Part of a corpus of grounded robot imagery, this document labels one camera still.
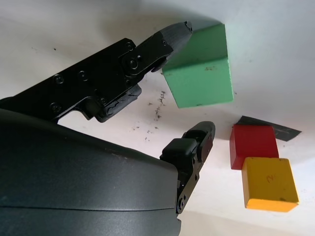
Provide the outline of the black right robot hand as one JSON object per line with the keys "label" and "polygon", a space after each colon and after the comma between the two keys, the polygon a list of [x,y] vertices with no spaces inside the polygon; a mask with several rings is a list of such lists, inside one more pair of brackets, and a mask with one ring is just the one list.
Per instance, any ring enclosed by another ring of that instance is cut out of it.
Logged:
{"label": "black right robot hand", "polygon": [[141,94],[139,82],[190,40],[190,22],[140,45],[117,43],[0,101],[3,236],[177,236],[213,146],[203,121],[154,158],[58,125],[78,111],[105,122]]}

